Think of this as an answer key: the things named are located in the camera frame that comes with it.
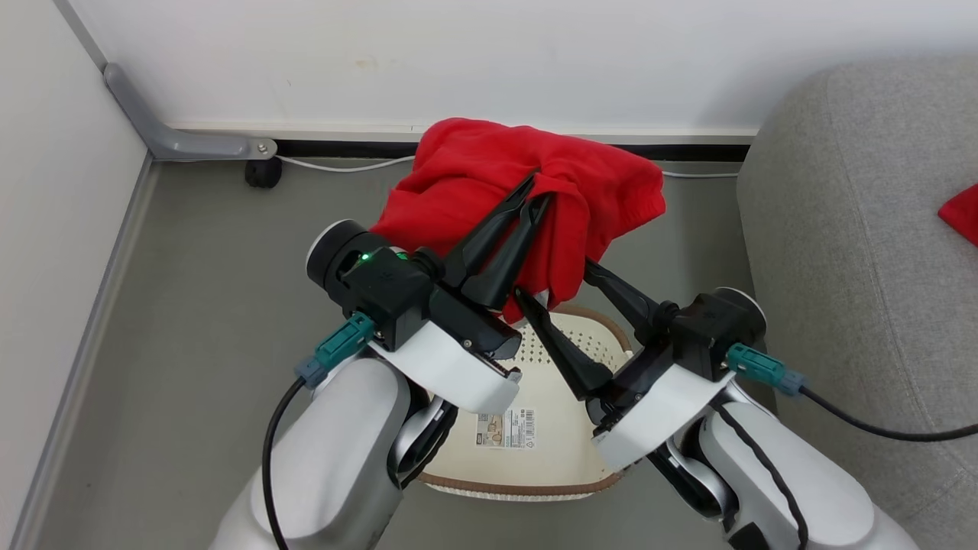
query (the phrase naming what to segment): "gray fabric upholstery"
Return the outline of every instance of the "gray fabric upholstery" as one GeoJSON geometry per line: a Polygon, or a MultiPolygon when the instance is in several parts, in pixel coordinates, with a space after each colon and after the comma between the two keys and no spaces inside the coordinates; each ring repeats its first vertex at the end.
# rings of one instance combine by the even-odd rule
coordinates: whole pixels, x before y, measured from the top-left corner
{"type": "MultiPolygon", "coordinates": [[[[870,423],[978,422],[978,248],[937,216],[976,182],[978,58],[856,64],[797,87],[737,183],[770,352],[870,423]]],[[[921,548],[978,548],[978,436],[906,443],[807,399],[778,411],[921,548]]]]}

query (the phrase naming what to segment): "metal bracket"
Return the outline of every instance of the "metal bracket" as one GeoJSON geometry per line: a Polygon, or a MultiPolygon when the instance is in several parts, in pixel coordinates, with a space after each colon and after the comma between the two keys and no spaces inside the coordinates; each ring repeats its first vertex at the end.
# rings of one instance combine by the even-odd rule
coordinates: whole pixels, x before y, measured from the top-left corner
{"type": "Polygon", "coordinates": [[[106,65],[103,77],[156,160],[268,160],[278,152],[275,141],[267,138],[174,130],[156,118],[118,64],[106,65]]]}

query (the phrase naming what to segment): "black wheel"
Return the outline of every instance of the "black wheel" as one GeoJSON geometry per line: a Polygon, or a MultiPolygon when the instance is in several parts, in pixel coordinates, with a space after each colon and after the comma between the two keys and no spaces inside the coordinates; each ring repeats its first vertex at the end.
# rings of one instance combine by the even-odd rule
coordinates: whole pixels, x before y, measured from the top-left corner
{"type": "Polygon", "coordinates": [[[271,189],[282,178],[282,160],[272,157],[268,160],[249,160],[244,165],[244,181],[251,187],[271,189]]]}

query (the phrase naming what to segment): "barcode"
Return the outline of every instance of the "barcode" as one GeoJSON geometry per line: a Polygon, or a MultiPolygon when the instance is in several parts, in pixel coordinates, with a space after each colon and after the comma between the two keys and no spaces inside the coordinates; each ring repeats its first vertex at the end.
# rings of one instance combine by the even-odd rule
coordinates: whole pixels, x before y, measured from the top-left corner
{"type": "Polygon", "coordinates": [[[526,424],[524,425],[524,432],[526,433],[527,439],[532,439],[537,436],[537,423],[533,412],[533,409],[526,410],[526,424]]]}

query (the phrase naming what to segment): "white panel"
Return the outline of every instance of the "white panel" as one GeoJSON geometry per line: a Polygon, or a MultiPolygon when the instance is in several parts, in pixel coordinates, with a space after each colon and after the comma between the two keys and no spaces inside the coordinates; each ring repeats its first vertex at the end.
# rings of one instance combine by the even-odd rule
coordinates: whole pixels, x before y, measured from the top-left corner
{"type": "Polygon", "coordinates": [[[817,69],[978,51],[973,0],[72,2],[163,119],[283,136],[410,135],[452,115],[750,135],[817,69]]]}
{"type": "Polygon", "coordinates": [[[146,148],[50,1],[0,2],[0,547],[146,148]]]}

